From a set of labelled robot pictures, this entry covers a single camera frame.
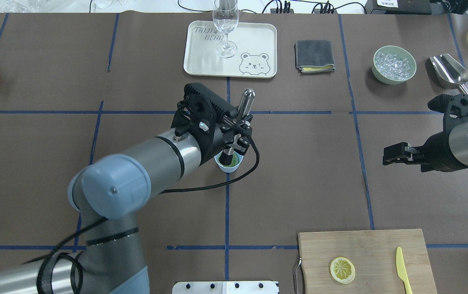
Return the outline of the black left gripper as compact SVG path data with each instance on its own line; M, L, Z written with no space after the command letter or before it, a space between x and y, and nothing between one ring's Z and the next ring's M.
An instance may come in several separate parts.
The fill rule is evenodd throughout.
M252 135L253 115L234 118L238 114L232 106L200 82L184 86L183 99L177 104L171 128L177 138L190 134L195 138L204 164L223 149L230 147L241 156L245 156L251 143L247 136Z

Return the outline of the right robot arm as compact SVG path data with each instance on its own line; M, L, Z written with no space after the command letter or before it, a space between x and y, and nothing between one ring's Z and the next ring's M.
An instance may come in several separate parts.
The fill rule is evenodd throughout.
M438 95L428 102L428 108L443 114L443 130L430 136L422 146L400 142L385 147L383 166L419 166L422 173L468 169L468 95Z

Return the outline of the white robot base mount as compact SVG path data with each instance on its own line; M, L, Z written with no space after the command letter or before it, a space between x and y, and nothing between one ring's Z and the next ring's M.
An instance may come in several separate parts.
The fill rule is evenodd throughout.
M279 294L276 281L181 281L173 294Z

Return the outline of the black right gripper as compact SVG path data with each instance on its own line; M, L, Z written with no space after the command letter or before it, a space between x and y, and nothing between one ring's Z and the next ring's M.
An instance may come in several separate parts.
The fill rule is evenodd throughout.
M430 136L420 147L408 142L385 147L383 166L415 162L422 172L468 169L468 96L441 94L428 102L428 108L443 113L443 131Z

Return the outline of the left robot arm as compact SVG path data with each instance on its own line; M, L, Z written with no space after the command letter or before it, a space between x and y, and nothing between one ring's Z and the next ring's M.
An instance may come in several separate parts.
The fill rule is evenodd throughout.
M252 139L255 91L232 106L199 82L185 85L171 127L106 156L71 180L68 199L82 229L47 255L0 272L0 294L148 294L148 267L135 212L217 156L244 155Z

